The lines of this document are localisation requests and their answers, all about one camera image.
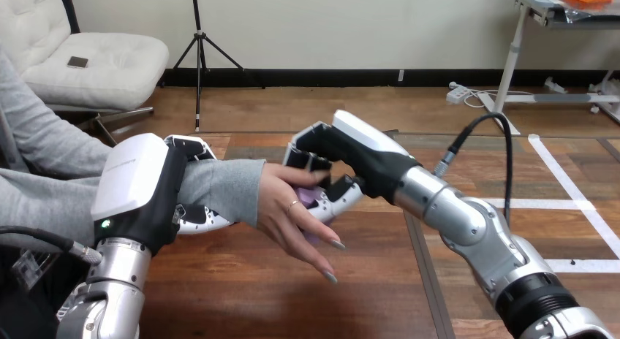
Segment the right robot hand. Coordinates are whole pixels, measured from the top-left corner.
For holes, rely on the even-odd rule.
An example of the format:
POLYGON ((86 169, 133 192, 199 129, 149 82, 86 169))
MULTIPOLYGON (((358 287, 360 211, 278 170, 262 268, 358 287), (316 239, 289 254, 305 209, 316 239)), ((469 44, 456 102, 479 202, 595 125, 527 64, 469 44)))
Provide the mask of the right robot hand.
POLYGON ((362 197, 394 203, 405 173, 418 161, 384 132, 345 110, 337 110, 331 123, 318 121, 298 132, 287 144, 283 165, 308 172, 330 170, 342 161, 353 176, 332 183, 325 178, 315 188, 297 188, 306 209, 330 225, 362 197))

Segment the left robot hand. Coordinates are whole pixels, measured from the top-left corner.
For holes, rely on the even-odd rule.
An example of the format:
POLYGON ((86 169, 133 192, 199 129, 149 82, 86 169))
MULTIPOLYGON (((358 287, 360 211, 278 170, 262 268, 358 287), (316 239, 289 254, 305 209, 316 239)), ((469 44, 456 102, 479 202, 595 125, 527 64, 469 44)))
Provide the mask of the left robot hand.
POLYGON ((231 225, 205 206, 178 202, 188 163, 214 160, 199 137, 139 134, 113 147, 103 169, 91 217, 97 245, 124 238, 152 255, 177 235, 212 232, 231 225))

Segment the person's hand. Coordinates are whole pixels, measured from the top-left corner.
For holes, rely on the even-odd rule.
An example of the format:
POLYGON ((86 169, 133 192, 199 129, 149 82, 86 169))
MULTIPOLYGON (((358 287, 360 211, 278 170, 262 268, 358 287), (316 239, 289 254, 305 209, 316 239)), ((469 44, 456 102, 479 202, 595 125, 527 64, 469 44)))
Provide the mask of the person's hand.
POLYGON ((295 186, 314 187, 329 176, 325 170, 308 172, 281 164, 265 164, 259 184, 257 229, 291 257, 310 264, 331 283, 337 283, 330 262, 303 236, 310 232, 334 248, 344 249, 340 237, 298 201, 295 186))

